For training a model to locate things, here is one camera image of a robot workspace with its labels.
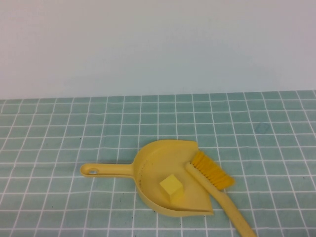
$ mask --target yellow dustpan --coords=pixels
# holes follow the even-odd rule
[[[143,202],[167,216],[213,215],[209,193],[186,170],[198,151],[193,141],[160,140],[143,147],[132,164],[95,164],[81,166],[85,177],[126,177],[135,181]],[[183,184],[184,194],[170,202],[161,193],[159,183],[174,174]]]

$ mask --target yellow cube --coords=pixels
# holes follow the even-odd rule
[[[176,201],[184,194],[182,183],[173,174],[160,182],[160,189],[169,202]]]

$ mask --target yellow brush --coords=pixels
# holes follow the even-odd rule
[[[229,196],[220,191],[235,183],[233,177],[201,151],[186,164],[186,170],[218,201],[242,237],[256,236]]]

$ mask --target wall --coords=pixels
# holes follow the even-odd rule
[[[2,0],[0,98],[316,88],[315,0]]]

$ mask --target brush bristles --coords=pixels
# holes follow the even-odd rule
[[[199,151],[191,161],[191,164],[219,190],[235,183],[234,178],[228,175],[215,161],[205,155],[204,152]]]

